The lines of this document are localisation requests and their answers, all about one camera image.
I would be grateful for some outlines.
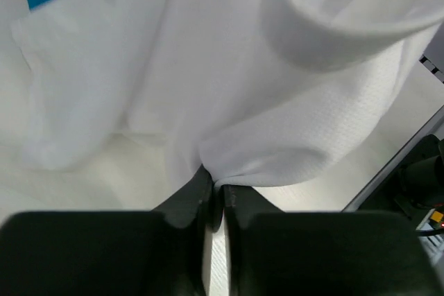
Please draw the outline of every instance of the white towel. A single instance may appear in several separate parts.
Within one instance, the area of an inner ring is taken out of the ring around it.
[[[34,73],[26,161],[63,168],[113,132],[166,138],[166,173],[281,186],[373,130],[444,0],[55,0],[19,20]]]

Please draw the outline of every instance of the metal edge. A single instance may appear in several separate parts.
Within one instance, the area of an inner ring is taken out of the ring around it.
[[[356,211],[365,199],[379,186],[379,184],[393,171],[404,157],[429,134],[434,134],[444,125],[444,106],[424,124],[417,133],[399,150],[399,152],[376,174],[376,176],[348,203],[343,211]]]

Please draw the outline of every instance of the white fabric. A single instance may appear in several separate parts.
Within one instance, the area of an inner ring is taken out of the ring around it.
[[[34,72],[31,165],[119,129],[166,137],[175,186],[314,177],[356,148],[444,18],[444,0],[55,0],[18,21]]]
[[[0,225],[11,214],[36,209],[156,207],[174,191],[165,182],[158,140],[144,147],[114,135],[100,152],[69,171],[34,171],[19,163],[32,73],[10,24],[28,13],[26,0],[0,0]]]
[[[341,211],[443,106],[443,101],[444,85],[416,62],[399,96],[358,149],[308,182],[256,190],[284,211]],[[444,132],[438,138],[444,139]],[[213,296],[229,295],[225,249],[222,224],[213,240]]]

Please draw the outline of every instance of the black cable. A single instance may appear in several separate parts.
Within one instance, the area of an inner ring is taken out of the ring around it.
[[[429,237],[444,234],[444,228],[435,230],[418,230],[419,237]]]

